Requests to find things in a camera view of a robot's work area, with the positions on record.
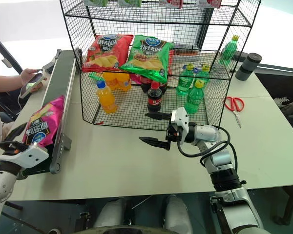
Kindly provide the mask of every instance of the smartphone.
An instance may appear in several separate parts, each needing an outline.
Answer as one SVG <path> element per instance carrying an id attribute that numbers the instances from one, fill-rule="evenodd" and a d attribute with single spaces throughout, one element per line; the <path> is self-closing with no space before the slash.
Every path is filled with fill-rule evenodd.
<path id="1" fill-rule="evenodd" d="M 35 88 L 41 81 L 43 80 L 42 70 L 39 70 L 35 76 L 28 81 L 27 84 L 25 84 L 21 88 L 20 98 L 24 98 L 27 96 L 27 94 L 30 93 L 30 91 Z"/>

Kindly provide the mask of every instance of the green soda bottle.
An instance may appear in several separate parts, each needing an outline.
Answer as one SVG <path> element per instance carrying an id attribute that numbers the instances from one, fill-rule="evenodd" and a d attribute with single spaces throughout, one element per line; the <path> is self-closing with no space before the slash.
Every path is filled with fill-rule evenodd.
<path id="1" fill-rule="evenodd" d="M 203 85 L 203 81 L 197 80 L 194 87 L 188 93 L 187 102 L 185 104 L 185 110 L 188 114 L 194 114 L 198 111 L 204 97 Z"/>
<path id="2" fill-rule="evenodd" d="M 204 82 L 203 89 L 205 89 L 207 83 L 209 82 L 209 65 L 203 64 L 202 71 L 196 75 L 194 83 L 196 83 L 197 80 Z"/>
<path id="3" fill-rule="evenodd" d="M 188 64 L 186 69 L 180 73 L 180 77 L 178 80 L 177 85 L 177 94 L 180 96 L 185 96 L 188 93 L 188 90 L 193 82 L 194 73 L 193 73 L 194 66 L 193 64 Z"/>
<path id="4" fill-rule="evenodd" d="M 221 52 L 221 58 L 219 61 L 220 64 L 228 66 L 228 64 L 230 63 L 232 57 L 234 56 L 237 50 L 238 39 L 239 39 L 239 36 L 234 35 L 232 37 L 232 40 L 223 48 Z"/>

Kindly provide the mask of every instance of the person's hand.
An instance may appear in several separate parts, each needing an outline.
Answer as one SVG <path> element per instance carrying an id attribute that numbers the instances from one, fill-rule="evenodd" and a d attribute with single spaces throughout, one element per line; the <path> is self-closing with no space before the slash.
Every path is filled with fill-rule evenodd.
<path id="1" fill-rule="evenodd" d="M 26 68 L 24 71 L 22 71 L 21 72 L 22 85 L 25 85 L 28 81 L 30 81 L 35 76 L 36 72 L 38 71 L 39 69 L 29 69 L 29 68 Z M 40 82 L 36 87 L 34 87 L 31 90 L 31 93 L 39 90 L 42 86 L 43 86 L 43 83 Z"/>

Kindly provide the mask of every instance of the wire shelf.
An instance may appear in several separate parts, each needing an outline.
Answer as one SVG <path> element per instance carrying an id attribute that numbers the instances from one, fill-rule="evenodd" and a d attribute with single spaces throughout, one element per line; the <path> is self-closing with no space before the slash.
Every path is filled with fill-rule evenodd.
<path id="1" fill-rule="evenodd" d="M 181 9 L 161 7 L 158 1 L 142 2 L 141 7 L 119 7 L 117 1 L 110 1 L 107 7 L 90 6 L 88 9 L 89 12 L 82 1 L 72 6 L 64 15 L 134 23 L 251 26 L 244 14 L 237 11 L 235 6 L 221 6 L 219 9 L 214 9 L 209 21 L 205 16 L 205 9 L 196 6 L 196 0 L 184 3 Z"/>
<path id="2" fill-rule="evenodd" d="M 97 35 L 145 35 L 174 42 L 167 91 L 160 111 L 171 113 L 184 106 L 186 97 L 176 95 L 175 89 L 184 65 L 193 64 L 201 69 L 203 64 L 208 64 L 210 80 L 204 91 L 204 100 L 199 111 L 189 117 L 190 121 L 200 125 L 219 125 L 230 80 L 237 66 L 233 59 L 226 66 L 221 64 L 222 50 L 234 35 L 238 35 L 236 58 L 239 58 L 261 0 L 222 0 L 219 9 L 198 8 L 196 0 L 183 0 L 181 9 L 161 7 L 158 2 L 144 0 L 141 7 L 119 7 L 117 1 L 110 0 L 107 7 L 86 7 L 83 0 L 60 0 L 78 65 L 82 67 L 87 50 Z M 118 105 L 114 114 L 103 111 L 96 96 L 96 80 L 89 77 L 89 73 L 80 73 L 80 88 L 83 119 L 89 123 L 160 131 L 167 128 L 168 121 L 145 116 L 148 112 L 147 95 L 137 84 L 127 92 L 113 91 Z"/>

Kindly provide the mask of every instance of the scissors handle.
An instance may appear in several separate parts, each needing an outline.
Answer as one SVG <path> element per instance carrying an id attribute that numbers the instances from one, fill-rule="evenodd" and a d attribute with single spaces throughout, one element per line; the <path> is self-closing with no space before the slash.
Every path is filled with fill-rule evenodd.
<path id="1" fill-rule="evenodd" d="M 239 97 L 226 97 L 226 100 L 229 99 L 230 100 L 230 106 L 228 106 L 225 102 L 225 106 L 230 110 L 230 111 L 238 111 L 241 112 L 244 109 L 244 101 L 239 98 Z"/>

